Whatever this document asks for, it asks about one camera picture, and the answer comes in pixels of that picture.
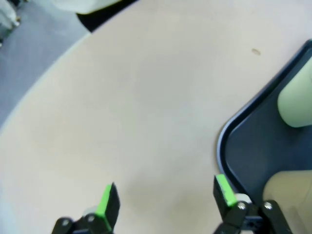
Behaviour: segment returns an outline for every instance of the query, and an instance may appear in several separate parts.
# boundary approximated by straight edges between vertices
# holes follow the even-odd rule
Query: bolt
[[[266,201],[266,202],[264,203],[264,207],[265,207],[266,209],[268,209],[268,210],[271,210],[271,209],[272,209],[272,204]]]
[[[88,222],[91,223],[91,222],[93,222],[93,220],[94,220],[94,216],[93,216],[93,215],[91,215],[91,216],[88,217]]]
[[[245,203],[243,203],[243,202],[239,202],[239,203],[237,204],[237,206],[238,206],[238,208],[241,209],[241,210],[246,209],[246,205],[245,205]]]
[[[66,226],[67,224],[69,224],[69,220],[68,219],[64,219],[63,222],[62,222],[62,225]]]

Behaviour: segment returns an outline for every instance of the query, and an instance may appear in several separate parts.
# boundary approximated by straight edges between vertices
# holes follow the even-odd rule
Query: beige cup
[[[279,94],[277,106],[288,125],[312,125],[312,58]]]

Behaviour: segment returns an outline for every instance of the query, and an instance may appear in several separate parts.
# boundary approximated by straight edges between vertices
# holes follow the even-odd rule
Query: white table
[[[312,38],[311,12],[309,0],[141,0],[104,24],[1,130],[2,233],[48,234],[111,181],[116,233],[211,233],[218,133]]]

